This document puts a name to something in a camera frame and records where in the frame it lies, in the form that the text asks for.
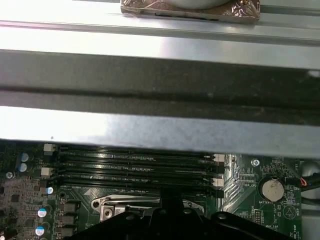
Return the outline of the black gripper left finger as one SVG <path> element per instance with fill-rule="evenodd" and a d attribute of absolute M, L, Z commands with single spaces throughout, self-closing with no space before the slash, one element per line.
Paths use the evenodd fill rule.
<path fill-rule="evenodd" d="M 125 211 L 108 220 L 68 237 L 68 240 L 171 240 L 173 231 L 161 219 L 164 211 L 167 217 L 173 207 L 173 191 L 162 190 L 160 208 L 153 211 L 149 219 L 142 219 L 136 213 Z"/>

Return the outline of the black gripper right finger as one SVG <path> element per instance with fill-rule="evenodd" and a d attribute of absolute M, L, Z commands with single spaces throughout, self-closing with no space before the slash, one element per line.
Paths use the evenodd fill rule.
<path fill-rule="evenodd" d="M 291 237 L 225 211 L 210 218 L 185 208 L 181 192 L 171 190 L 173 240 L 290 240 Z"/>

